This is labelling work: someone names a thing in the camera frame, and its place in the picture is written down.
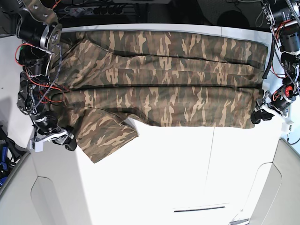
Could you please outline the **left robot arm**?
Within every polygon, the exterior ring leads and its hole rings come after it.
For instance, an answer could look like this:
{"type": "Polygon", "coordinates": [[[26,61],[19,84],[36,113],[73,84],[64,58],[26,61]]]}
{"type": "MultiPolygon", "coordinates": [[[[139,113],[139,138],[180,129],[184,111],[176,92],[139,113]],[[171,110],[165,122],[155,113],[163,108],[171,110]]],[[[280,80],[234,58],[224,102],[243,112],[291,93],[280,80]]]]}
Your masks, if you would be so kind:
{"type": "Polygon", "coordinates": [[[300,95],[300,2],[298,0],[262,0],[262,11],[272,33],[272,46],[263,79],[276,57],[284,71],[282,85],[273,93],[266,91],[256,101],[251,122],[258,124],[278,116],[285,119],[288,107],[300,95]]]}

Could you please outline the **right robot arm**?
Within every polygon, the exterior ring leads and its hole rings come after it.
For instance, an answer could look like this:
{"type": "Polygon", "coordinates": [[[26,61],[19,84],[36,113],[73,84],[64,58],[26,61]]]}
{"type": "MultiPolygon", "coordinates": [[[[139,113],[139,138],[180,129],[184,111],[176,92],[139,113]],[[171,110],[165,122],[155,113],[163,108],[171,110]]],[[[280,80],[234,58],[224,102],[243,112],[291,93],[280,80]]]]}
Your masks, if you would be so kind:
{"type": "Polygon", "coordinates": [[[57,115],[51,111],[47,94],[56,87],[62,65],[59,44],[62,25],[54,10],[39,0],[17,0],[20,15],[16,36],[22,40],[15,60],[22,66],[17,106],[30,117],[34,126],[31,148],[42,151],[44,142],[53,142],[69,151],[77,147],[71,127],[60,127],[57,115]]]}

